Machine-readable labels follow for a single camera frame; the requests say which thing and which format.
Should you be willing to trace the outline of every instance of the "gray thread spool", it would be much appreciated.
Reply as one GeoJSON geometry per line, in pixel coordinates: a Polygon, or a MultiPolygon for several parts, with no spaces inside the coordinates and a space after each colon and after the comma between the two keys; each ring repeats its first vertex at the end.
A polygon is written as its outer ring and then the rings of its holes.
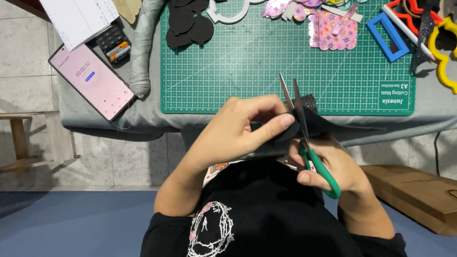
{"type": "Polygon", "coordinates": [[[144,0],[138,16],[135,40],[130,53],[130,90],[138,98],[143,98],[151,89],[148,71],[149,52],[155,21],[164,3],[165,0],[144,0]]]}

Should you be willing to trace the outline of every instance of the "green scissors handle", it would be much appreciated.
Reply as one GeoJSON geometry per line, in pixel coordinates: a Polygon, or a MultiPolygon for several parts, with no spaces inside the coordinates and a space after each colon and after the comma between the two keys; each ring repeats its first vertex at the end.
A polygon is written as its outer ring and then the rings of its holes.
{"type": "Polygon", "coordinates": [[[323,190],[324,193],[332,199],[338,199],[338,197],[341,195],[340,186],[338,186],[338,183],[333,178],[332,174],[330,174],[329,170],[327,170],[327,168],[324,166],[319,156],[317,156],[316,152],[313,149],[309,149],[309,152],[307,152],[303,144],[300,143],[300,149],[298,153],[303,157],[303,159],[305,159],[307,170],[311,170],[311,165],[308,161],[309,157],[309,159],[313,162],[314,167],[316,168],[316,172],[329,183],[332,191],[323,190]]]}

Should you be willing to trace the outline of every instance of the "gray tablecloth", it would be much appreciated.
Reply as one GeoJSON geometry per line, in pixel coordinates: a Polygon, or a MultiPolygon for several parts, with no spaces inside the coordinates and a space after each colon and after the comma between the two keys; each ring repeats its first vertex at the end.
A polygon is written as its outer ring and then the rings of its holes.
{"type": "MultiPolygon", "coordinates": [[[[134,28],[126,21],[124,32],[133,40],[134,28]]],[[[58,76],[60,116],[62,125],[70,130],[94,136],[130,141],[151,141],[165,132],[182,132],[188,147],[193,138],[211,120],[212,115],[165,114],[160,111],[160,25],[156,25],[149,75],[151,92],[137,100],[114,123],[107,122],[76,90],[58,76]]],[[[62,41],[55,35],[55,47],[62,41]]],[[[418,70],[435,69],[435,63],[422,64],[418,70]]],[[[129,63],[115,69],[129,80],[129,63]]],[[[447,66],[448,75],[457,80],[457,62],[447,66]]],[[[325,116],[340,125],[382,127],[385,130],[369,133],[334,134],[344,145],[363,145],[382,141],[409,138],[457,128],[457,96],[441,85],[432,71],[425,78],[417,78],[415,112],[410,116],[325,116]]],[[[284,152],[284,146],[265,146],[274,152],[284,152]]]]}

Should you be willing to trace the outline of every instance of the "tiled floor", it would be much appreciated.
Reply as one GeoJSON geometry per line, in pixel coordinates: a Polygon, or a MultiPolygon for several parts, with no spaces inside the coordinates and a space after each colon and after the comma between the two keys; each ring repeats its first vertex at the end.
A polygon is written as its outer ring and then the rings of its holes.
{"type": "MultiPolygon", "coordinates": [[[[58,110],[55,71],[47,63],[53,27],[0,0],[0,112],[58,110]]],[[[24,123],[29,151],[50,159],[43,116],[24,123]]],[[[81,158],[42,166],[31,172],[0,175],[0,190],[150,190],[161,185],[184,155],[180,134],[167,134],[145,143],[98,138],[74,133],[81,158]]],[[[359,164],[404,164],[435,173],[435,134],[374,145],[350,147],[359,164]]],[[[438,140],[440,170],[457,179],[457,131],[438,140]]],[[[15,160],[11,129],[0,120],[0,165],[15,160]]]]}

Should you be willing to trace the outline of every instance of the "smartphone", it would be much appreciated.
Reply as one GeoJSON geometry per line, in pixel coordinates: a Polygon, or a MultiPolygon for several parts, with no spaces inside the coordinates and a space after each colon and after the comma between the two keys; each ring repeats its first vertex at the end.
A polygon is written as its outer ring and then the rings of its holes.
{"type": "Polygon", "coordinates": [[[63,44],[48,61],[106,120],[133,104],[125,82],[85,44],[71,52],[63,44]]]}

